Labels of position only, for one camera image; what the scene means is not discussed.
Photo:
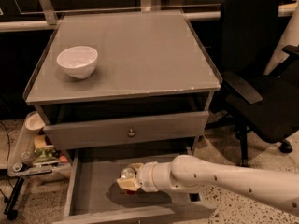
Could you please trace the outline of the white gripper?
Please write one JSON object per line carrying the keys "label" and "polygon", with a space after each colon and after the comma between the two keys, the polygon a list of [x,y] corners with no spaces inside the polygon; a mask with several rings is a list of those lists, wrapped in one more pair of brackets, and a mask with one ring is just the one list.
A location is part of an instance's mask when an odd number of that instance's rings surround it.
{"label": "white gripper", "polygon": [[171,184],[171,163],[148,162],[131,163],[129,168],[137,172],[135,178],[118,178],[117,183],[121,189],[138,191],[139,188],[145,192],[170,192]]}

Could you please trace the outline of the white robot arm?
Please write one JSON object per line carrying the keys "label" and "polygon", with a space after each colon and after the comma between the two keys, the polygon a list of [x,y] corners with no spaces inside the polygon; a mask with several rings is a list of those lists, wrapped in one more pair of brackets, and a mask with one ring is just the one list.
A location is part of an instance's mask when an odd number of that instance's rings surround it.
{"label": "white robot arm", "polygon": [[132,163],[117,179],[121,189],[136,192],[194,193],[217,186],[299,216],[299,174],[216,164],[191,155],[170,162]]}

